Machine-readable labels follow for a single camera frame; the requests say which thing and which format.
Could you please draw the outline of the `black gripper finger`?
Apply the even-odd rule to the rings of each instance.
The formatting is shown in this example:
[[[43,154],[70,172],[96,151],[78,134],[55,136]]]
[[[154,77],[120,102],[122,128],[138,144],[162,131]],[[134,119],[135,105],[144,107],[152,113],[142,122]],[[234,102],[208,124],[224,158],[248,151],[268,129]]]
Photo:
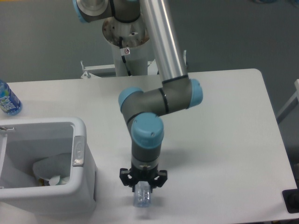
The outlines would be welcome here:
[[[119,173],[120,180],[124,186],[133,187],[133,181],[130,177],[130,170],[127,168],[121,168]]]
[[[155,177],[150,180],[152,189],[161,188],[168,179],[167,170],[159,170],[155,173]]]

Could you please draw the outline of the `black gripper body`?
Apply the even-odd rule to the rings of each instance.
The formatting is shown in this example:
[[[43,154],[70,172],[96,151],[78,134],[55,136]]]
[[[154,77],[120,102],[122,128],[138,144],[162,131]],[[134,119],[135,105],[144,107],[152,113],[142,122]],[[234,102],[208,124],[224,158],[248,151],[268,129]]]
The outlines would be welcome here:
[[[129,175],[132,177],[130,179],[130,187],[135,186],[139,181],[145,181],[152,187],[157,187],[157,181],[154,180],[158,176],[158,165],[153,169],[138,169],[135,166],[131,166]]]

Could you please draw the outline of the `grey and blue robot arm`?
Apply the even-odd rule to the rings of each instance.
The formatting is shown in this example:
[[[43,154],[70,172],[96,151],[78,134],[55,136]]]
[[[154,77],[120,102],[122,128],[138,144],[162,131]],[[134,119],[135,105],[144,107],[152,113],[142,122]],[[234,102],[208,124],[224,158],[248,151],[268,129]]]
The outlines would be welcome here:
[[[162,187],[167,171],[158,169],[164,137],[161,116],[197,106],[203,99],[199,82],[188,77],[169,3],[166,0],[75,0],[73,6],[82,22],[104,20],[103,35],[119,52],[126,76],[136,73],[129,59],[133,49],[153,42],[162,87],[147,92],[130,87],[118,98],[132,140],[131,168],[121,168],[120,179],[131,188],[139,182],[147,182],[151,189]]]

